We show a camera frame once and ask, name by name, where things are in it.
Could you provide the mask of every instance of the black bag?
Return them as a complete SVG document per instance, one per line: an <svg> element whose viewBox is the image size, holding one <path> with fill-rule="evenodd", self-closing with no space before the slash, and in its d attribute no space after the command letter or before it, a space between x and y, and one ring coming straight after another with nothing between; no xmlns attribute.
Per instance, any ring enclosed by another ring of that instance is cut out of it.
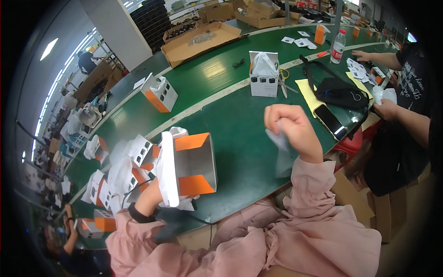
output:
<svg viewBox="0 0 443 277"><path fill-rule="evenodd" d="M300 55L300 59L306 65L304 68L306 70L306 76L314 92L315 97L325 102L326 104L332 104L346 109L353 109L356 111L364 112L363 118L356 124L356 126L349 132L348 137L352 140L354 133L358 130L361 124L368 117L368 105L369 97L368 94L361 89L357 88L355 85L343 81L334 72L327 68L324 64L317 61L309 62L305 57ZM314 89L314 80L311 73L311 64L316 64L325 72L329 73L332 78L324 78L322 82Z"/></svg>

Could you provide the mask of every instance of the black wristband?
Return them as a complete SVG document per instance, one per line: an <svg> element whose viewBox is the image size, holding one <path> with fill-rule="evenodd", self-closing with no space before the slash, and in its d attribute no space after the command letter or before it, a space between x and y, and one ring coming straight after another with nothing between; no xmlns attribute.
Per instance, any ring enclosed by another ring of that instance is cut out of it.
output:
<svg viewBox="0 0 443 277"><path fill-rule="evenodd" d="M138 223L149 223L149 222L154 222L156 220L155 215L157 215L158 209L155 209L154 215L145 216L142 215L139 211L137 211L135 205L136 203L132 202L131 205L129 205L128 207L129 214L135 221L137 221Z"/></svg>

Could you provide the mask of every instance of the white pillar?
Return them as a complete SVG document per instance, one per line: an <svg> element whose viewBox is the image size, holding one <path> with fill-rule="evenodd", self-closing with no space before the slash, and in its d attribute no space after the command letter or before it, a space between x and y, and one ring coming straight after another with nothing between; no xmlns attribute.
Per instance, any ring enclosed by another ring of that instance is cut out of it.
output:
<svg viewBox="0 0 443 277"><path fill-rule="evenodd" d="M120 0L80 0L80 3L129 71L152 57L151 48Z"/></svg>

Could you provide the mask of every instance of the smartphone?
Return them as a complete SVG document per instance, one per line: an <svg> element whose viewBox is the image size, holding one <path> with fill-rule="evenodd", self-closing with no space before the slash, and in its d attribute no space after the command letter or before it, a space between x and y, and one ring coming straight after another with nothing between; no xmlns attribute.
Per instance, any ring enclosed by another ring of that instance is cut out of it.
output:
<svg viewBox="0 0 443 277"><path fill-rule="evenodd" d="M314 110L314 114L336 140L341 140L346 135L346 128L338 121L326 105L322 104L318 106Z"/></svg>

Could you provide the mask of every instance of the scissors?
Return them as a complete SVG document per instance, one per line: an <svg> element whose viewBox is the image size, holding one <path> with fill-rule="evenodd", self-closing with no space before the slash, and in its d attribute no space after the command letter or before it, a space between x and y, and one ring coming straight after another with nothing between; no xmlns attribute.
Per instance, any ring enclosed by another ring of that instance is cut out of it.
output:
<svg viewBox="0 0 443 277"><path fill-rule="evenodd" d="M289 78L289 72L286 69L282 69L282 68L280 68L279 71L280 71L280 73L278 75L278 84L281 86L281 90L283 91L284 97L286 99L288 98L288 92L286 91L286 89L290 89L293 92L299 93L297 90L284 84L284 81Z"/></svg>

